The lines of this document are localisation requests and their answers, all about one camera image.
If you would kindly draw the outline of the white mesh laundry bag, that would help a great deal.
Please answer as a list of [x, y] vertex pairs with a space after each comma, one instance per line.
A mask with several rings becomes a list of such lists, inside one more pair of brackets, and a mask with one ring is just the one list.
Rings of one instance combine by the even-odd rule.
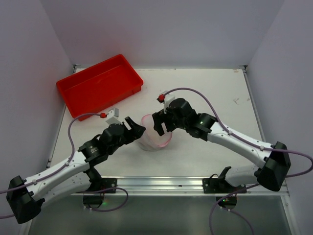
[[143, 116], [140, 125], [146, 128], [141, 138], [137, 141], [137, 145], [142, 150], [158, 151], [166, 147], [172, 139], [173, 134], [166, 131], [164, 124], [161, 125], [164, 135], [160, 136], [158, 132], [154, 130], [154, 120], [152, 114]]

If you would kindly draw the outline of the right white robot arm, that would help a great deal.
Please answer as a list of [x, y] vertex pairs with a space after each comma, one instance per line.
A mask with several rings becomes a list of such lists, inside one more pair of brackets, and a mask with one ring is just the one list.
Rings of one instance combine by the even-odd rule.
[[219, 180], [232, 187], [260, 184], [271, 191], [279, 191], [291, 167], [285, 144], [258, 141], [228, 126], [223, 127], [216, 117], [197, 113], [183, 98], [173, 99], [152, 117], [154, 130], [160, 136], [182, 129], [194, 138], [221, 145], [249, 160], [251, 165], [228, 166], [219, 175]]

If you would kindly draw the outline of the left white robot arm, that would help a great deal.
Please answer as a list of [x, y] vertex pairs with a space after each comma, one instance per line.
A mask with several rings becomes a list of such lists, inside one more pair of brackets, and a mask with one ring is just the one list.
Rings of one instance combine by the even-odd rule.
[[96, 165], [104, 162], [118, 148], [142, 137], [146, 128], [130, 117], [110, 124], [102, 134], [85, 142], [71, 155], [36, 175], [11, 179], [5, 190], [12, 215], [19, 224], [35, 218], [48, 203], [73, 193], [114, 193], [117, 183], [104, 180]]

